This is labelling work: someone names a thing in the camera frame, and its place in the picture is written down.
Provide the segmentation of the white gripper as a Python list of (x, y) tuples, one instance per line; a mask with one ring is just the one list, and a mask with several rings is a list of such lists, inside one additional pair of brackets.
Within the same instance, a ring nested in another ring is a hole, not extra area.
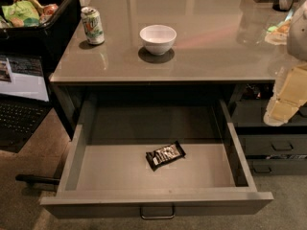
[(271, 127), (287, 124), (307, 103), (307, 62), (292, 68), (282, 67), (276, 76), (263, 121)]

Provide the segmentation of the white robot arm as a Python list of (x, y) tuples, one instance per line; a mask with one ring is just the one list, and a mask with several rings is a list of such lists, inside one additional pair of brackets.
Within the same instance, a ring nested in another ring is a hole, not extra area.
[(291, 69), (282, 67), (277, 74), (273, 95), (263, 117), (264, 123), (272, 127), (287, 124), (307, 103), (307, 1), (301, 4), (291, 20), (287, 52), (302, 63)]

